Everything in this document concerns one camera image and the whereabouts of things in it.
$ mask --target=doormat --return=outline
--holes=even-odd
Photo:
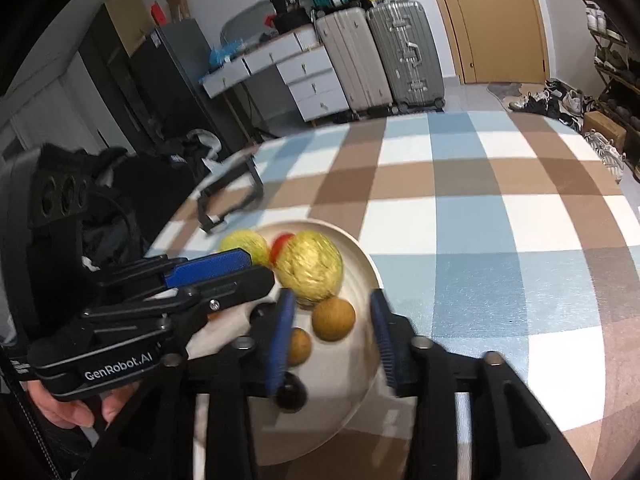
[[[505,110],[510,111],[509,103],[518,101],[529,93],[540,92],[544,87],[538,83],[489,83],[486,89],[496,96]]]

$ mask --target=door frame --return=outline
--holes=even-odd
[[[436,0],[438,8],[440,9],[440,15],[444,22],[444,28],[447,33],[447,39],[449,40],[449,47],[451,50],[451,57],[453,58],[453,65],[456,70],[456,75],[460,79],[460,83],[465,83],[465,75],[462,70],[462,56],[460,56],[460,48],[458,47],[458,40],[456,39],[456,31],[453,28],[453,21],[449,14],[449,7],[445,0]],[[542,42],[542,55],[545,61],[545,77],[549,79],[549,52],[548,45],[546,43],[545,23],[542,19],[542,10],[540,8],[540,0],[533,0],[536,7],[536,13],[538,15],[538,28],[540,30],[540,41]]]

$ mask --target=tablecloth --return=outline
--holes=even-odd
[[[615,474],[640,440],[640,226],[579,134],[529,114],[418,114],[267,142],[255,161],[264,200],[222,235],[303,218],[346,230],[398,314],[449,351],[502,352],[592,478]],[[195,197],[150,254],[216,248],[221,234],[199,229]],[[264,477],[400,478],[411,410],[379,376],[340,434]],[[463,417],[459,434],[463,459]]]

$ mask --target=yellow fruit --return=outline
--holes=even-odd
[[[269,265],[269,245],[258,233],[249,229],[233,231],[220,240],[219,251],[244,249],[251,256],[253,265]]]
[[[318,303],[311,315],[314,333],[323,341],[340,341],[356,323],[356,311],[351,303],[329,298]]]
[[[284,245],[275,264],[283,287],[301,304],[315,304],[340,291],[342,257],[335,244],[315,231],[300,231]]]
[[[301,328],[294,328],[289,341],[289,366],[304,363],[311,355],[311,336]]]

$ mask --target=tomato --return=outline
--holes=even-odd
[[[287,243],[289,238],[291,238],[292,236],[293,233],[283,233],[273,241],[273,245],[271,245],[271,253],[269,255],[269,261],[271,262],[271,265],[276,264],[278,254],[280,254],[280,251],[284,247],[284,244]]]

